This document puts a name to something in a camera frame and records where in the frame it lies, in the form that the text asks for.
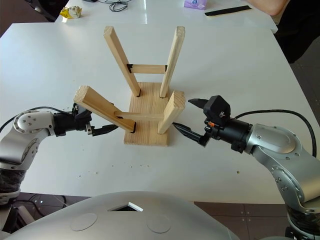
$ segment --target floor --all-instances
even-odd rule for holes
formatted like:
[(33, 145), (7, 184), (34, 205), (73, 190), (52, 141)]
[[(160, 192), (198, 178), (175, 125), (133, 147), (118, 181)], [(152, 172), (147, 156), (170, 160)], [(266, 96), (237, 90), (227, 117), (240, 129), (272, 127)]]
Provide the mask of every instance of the floor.
[[(47, 20), (24, 0), (0, 0), (0, 36), (11, 23), (35, 22), (47, 22)], [(296, 63), (290, 66), (320, 124), (320, 37)], [(87, 197), (66, 196), (66, 205), (69, 206), (84, 199)], [(43, 215), (51, 214), (64, 206), (62, 196), (34, 193), (21, 193), (14, 205), (24, 205), (35, 219), (39, 219), (42, 216), (36, 211), (32, 202)], [(195, 204), (230, 228), (241, 240), (283, 236), (288, 226), (284, 205), (208, 202)]]

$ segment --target cable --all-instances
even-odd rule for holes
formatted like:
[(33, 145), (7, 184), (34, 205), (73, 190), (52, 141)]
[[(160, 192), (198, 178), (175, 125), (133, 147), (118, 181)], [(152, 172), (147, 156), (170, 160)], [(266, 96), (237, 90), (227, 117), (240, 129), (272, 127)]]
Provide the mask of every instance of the cable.
[(127, 0), (127, 1), (109, 1), (109, 0), (98, 0), (99, 3), (103, 3), (103, 4), (109, 4), (109, 9), (112, 12), (118, 13), (121, 12), (123, 10), (126, 10), (128, 8), (128, 2), (131, 2), (132, 0)]
[(45, 217), (46, 215), (44, 215), (40, 210), (39, 208), (37, 207), (37, 205), (33, 202), (33, 201), (29, 201), (29, 200), (16, 200), (15, 203), (17, 202), (22, 202), (22, 203), (32, 203), (35, 207), (35, 210), (38, 212), (38, 214), (41, 216), (41, 217)]
[(305, 123), (305, 125), (307, 126), (310, 135), (311, 135), (311, 141), (312, 141), (312, 156), (314, 156), (315, 158), (317, 157), (317, 140), (316, 140), (316, 136), (315, 136), (315, 132), (311, 126), (311, 124), (308, 122), (308, 120), (301, 115), (298, 112), (295, 111), (291, 111), (291, 110), (283, 110), (283, 109), (271, 109), (271, 110), (257, 110), (257, 111), (247, 111), (244, 113), (239, 114), (238, 116), (235, 117), (235, 119), (239, 119), (243, 116), (246, 115), (250, 115), (250, 114), (263, 114), (263, 113), (286, 113), (286, 114), (293, 114), (297, 117), (299, 117), (300, 119), (302, 119), (302, 121)]
[[(32, 110), (38, 110), (38, 109), (51, 109), (51, 110), (54, 110), (58, 113), (61, 113), (61, 114), (69, 114), (70, 112), (68, 111), (62, 111), (62, 110), (59, 110), (59, 109), (56, 109), (54, 107), (51, 107), (51, 106), (37, 106), (37, 107), (34, 107), (34, 108), (31, 108), (29, 110), (26, 110), (25, 112), (27, 111), (32, 111)], [(15, 117), (18, 116), (18, 115), (15, 115), (13, 116), (12, 118), (10, 118), (8, 121), (6, 121), (1, 127), (0, 127), (0, 133), (2, 132), (2, 130), (5, 128), (5, 126), (7, 126), (11, 121), (13, 121), (15, 119)]]

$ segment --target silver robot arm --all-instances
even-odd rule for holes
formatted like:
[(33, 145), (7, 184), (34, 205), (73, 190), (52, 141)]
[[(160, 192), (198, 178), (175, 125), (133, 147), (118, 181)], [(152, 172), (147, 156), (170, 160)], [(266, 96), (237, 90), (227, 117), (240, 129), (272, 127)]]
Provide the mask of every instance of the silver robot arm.
[[(203, 109), (205, 134), (200, 135), (174, 122), (175, 128), (204, 147), (213, 138), (231, 144), (231, 149), (236, 152), (245, 151), (255, 157), (271, 172), (298, 239), (303, 236), (301, 239), (320, 240), (320, 161), (303, 148), (299, 138), (282, 127), (252, 125), (231, 118), (230, 105), (221, 96), (212, 96), (209, 100), (191, 99), (189, 102)], [(315, 141), (314, 146), (313, 152), (316, 153)]]
[(10, 132), (0, 141), (0, 205), (20, 193), (20, 184), (38, 152), (39, 144), (54, 132), (54, 115), (26, 111), (16, 116)]
[(244, 151), (271, 172), (295, 234), (320, 240), (320, 161), (293, 132), (261, 124), (250, 129)]
[(73, 130), (98, 136), (117, 128), (111, 124), (95, 129), (91, 120), (91, 112), (77, 104), (71, 112), (28, 110), (17, 115), (10, 132), (0, 141), (0, 206), (10, 205), (19, 195), (21, 182), (43, 139), (65, 136)]

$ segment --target wood grain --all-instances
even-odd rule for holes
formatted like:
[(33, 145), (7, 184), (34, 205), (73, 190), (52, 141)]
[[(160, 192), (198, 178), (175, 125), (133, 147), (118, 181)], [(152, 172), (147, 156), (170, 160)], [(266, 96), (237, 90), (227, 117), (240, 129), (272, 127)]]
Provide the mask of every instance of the wood grain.
[(140, 112), (123, 112), (116, 111), (114, 113), (116, 117), (121, 117), (123, 119), (131, 119), (134, 121), (144, 120), (144, 121), (161, 121), (164, 119), (163, 113), (140, 113)]
[(134, 74), (164, 74), (166, 65), (132, 64), (131, 72)]
[(138, 85), (138, 82), (136, 80), (136, 77), (133, 73), (130, 73), (127, 67), (127, 64), (129, 64), (128, 59), (126, 57), (126, 54), (121, 46), (121, 43), (118, 39), (118, 36), (116, 34), (116, 31), (113, 26), (106, 26), (104, 29), (104, 39), (106, 43), (108, 44), (116, 62), (118, 63), (126, 82), (129, 84), (129, 87), (131, 88), (132, 93), (135, 96), (139, 96), (140, 94), (140, 87)]
[[(163, 114), (168, 98), (159, 97), (161, 83), (139, 82), (140, 97), (131, 96), (129, 112), (142, 114)], [(158, 122), (137, 120), (135, 133), (125, 132), (124, 143), (147, 146), (167, 146), (168, 131), (158, 134)]]
[(128, 132), (134, 131), (135, 121), (116, 117), (114, 112), (121, 111), (89, 86), (80, 86), (73, 101)]
[(172, 42), (172, 46), (169, 54), (166, 72), (163, 76), (163, 80), (160, 88), (161, 98), (166, 97), (168, 93), (170, 81), (171, 81), (172, 75), (174, 74), (174, 70), (176, 67), (176, 63), (177, 63), (184, 39), (185, 39), (185, 27), (177, 26), (174, 32), (174, 37), (173, 37), (173, 42)]
[(174, 120), (185, 109), (185, 94), (183, 91), (173, 91), (168, 104), (164, 109), (164, 118), (158, 123), (158, 134), (164, 134)]

